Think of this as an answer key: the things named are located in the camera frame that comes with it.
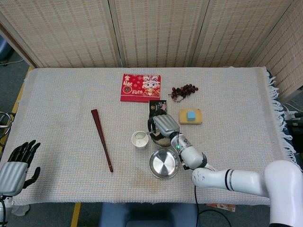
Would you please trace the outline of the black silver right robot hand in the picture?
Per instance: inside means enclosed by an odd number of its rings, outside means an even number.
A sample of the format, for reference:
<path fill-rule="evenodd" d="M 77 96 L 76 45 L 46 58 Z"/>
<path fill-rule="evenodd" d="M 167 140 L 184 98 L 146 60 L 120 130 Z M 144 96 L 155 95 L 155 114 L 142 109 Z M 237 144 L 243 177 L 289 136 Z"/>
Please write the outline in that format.
<path fill-rule="evenodd" d="M 180 126 L 169 114 L 153 116 L 148 120 L 148 132 L 153 140 L 172 140 L 180 132 Z"/>

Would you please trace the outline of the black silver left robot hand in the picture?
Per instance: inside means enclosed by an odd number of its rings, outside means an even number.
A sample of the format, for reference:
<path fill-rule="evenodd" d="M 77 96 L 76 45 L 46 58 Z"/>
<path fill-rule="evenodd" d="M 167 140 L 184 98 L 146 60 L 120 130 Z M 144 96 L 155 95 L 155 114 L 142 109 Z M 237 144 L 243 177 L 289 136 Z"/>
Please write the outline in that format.
<path fill-rule="evenodd" d="M 37 167 L 34 175 L 26 179 L 28 169 L 34 159 L 40 143 L 35 140 L 25 142 L 15 148 L 10 154 L 8 161 L 0 170 L 0 197 L 14 197 L 31 184 L 35 183 L 40 175 L 41 168 Z"/>

